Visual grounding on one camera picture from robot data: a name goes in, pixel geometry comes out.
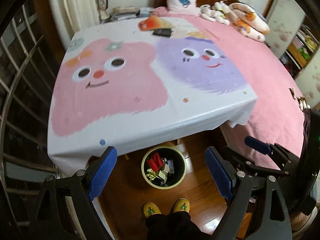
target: white curtain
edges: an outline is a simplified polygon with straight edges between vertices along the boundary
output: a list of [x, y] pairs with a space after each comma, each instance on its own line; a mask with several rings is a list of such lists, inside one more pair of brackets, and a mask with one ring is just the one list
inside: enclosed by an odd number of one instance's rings
[[52, 15], [65, 49], [73, 35], [100, 24], [96, 0], [49, 0]]

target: black pants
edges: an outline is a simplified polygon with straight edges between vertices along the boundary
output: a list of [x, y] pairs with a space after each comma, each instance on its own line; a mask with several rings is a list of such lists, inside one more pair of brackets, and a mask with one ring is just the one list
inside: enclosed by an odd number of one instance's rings
[[169, 216], [155, 214], [147, 218], [147, 240], [208, 240], [211, 236], [201, 232], [190, 220], [186, 211], [179, 211]]

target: person's leg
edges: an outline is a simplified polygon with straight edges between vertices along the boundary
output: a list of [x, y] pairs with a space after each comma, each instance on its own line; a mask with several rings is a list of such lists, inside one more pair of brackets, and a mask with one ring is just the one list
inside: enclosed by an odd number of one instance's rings
[[171, 239], [168, 229], [168, 218], [161, 214], [159, 208], [152, 202], [143, 206], [143, 213], [148, 228], [147, 240], [167, 240]]
[[201, 232], [197, 225], [191, 222], [190, 204], [185, 198], [180, 198], [173, 214], [168, 216], [168, 226], [174, 240], [208, 240], [211, 236]]

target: plush toy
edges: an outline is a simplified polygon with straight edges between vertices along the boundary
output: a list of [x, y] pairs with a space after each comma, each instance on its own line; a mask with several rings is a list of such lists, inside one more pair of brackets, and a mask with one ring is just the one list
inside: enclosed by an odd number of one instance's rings
[[305, 97], [297, 98], [296, 97], [296, 93], [294, 91], [294, 88], [289, 88], [289, 90], [291, 92], [293, 100], [298, 100], [298, 104], [299, 104], [299, 107], [300, 107], [301, 111], [304, 111], [306, 109], [310, 109], [311, 108], [310, 105], [307, 104], [307, 101], [306, 101]]
[[223, 1], [216, 2], [212, 8], [210, 8], [209, 4], [205, 4], [200, 7], [201, 8], [201, 17], [203, 19], [230, 25], [230, 22], [228, 19], [226, 19], [225, 14], [228, 14], [231, 12], [228, 5], [226, 5]]

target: pink pillow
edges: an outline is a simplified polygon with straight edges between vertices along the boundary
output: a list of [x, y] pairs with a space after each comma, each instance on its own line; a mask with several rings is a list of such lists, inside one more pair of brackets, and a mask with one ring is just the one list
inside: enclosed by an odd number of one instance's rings
[[199, 15], [196, 2], [197, 0], [167, 0], [167, 6], [170, 14]]
[[158, 17], [168, 17], [169, 16], [169, 11], [167, 10], [166, 7], [160, 6], [160, 7], [155, 8], [152, 11], [151, 15], [155, 15], [155, 16], [158, 16]]

